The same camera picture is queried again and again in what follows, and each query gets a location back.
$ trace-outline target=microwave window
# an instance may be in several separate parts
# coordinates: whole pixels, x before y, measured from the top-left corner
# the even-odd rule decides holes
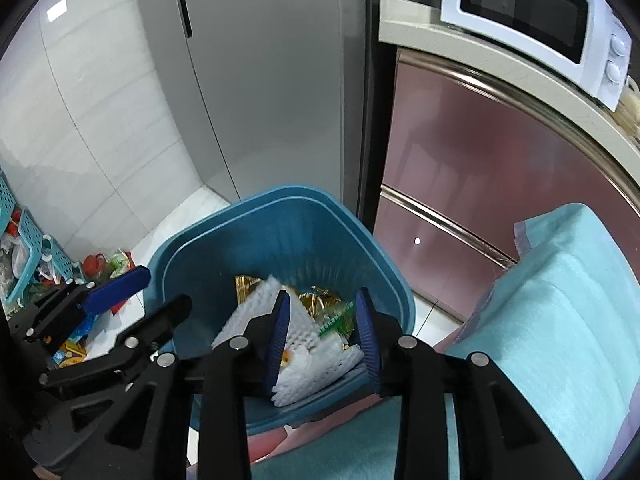
[[[460,8],[522,32],[580,63],[587,27],[586,0],[461,0]]]

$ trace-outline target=trash can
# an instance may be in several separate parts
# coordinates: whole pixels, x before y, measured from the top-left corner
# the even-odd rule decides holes
[[[178,294],[193,301],[190,318],[174,333],[181,358],[201,356],[236,309],[234,277],[266,279],[305,290],[328,288],[345,300],[361,286],[375,307],[395,316],[405,333],[415,322],[409,286],[385,251],[345,206],[322,190],[283,186],[252,196],[167,240],[149,264],[146,312]],[[301,422],[367,384],[360,364],[334,384],[299,402],[276,408],[269,399],[245,399],[247,433]],[[199,427],[199,399],[192,426]]]

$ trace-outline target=microwave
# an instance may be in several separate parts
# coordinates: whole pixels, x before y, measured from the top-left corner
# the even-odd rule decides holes
[[[631,37],[605,0],[442,0],[443,22],[520,51],[615,110]]]

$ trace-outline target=pink cabinet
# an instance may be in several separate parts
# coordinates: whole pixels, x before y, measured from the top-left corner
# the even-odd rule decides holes
[[[640,275],[640,219],[606,177],[529,115],[439,74],[398,64],[383,181],[513,258],[514,223],[565,203],[585,203]],[[411,213],[380,202],[374,234],[410,285],[468,316],[497,266],[436,228],[420,227],[425,222],[417,217],[401,219]],[[420,229],[430,241],[415,246]]]

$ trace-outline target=silver rivet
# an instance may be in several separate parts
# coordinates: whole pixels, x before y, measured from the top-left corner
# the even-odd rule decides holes
[[[410,350],[418,346],[418,340],[412,335],[401,335],[398,338],[398,346]]]
[[[158,359],[156,359],[156,363],[162,368],[167,368],[175,363],[175,355],[169,353],[161,354],[158,356]]]
[[[138,338],[130,335],[124,340],[124,346],[126,346],[127,348],[135,348],[136,346],[138,346]]]
[[[476,352],[471,354],[471,362],[476,366],[487,366],[489,364],[489,358],[482,352]]]
[[[229,346],[231,346],[231,348],[233,348],[234,350],[242,350],[243,348],[246,348],[248,344],[249,340],[243,335],[237,335],[235,338],[229,341]]]

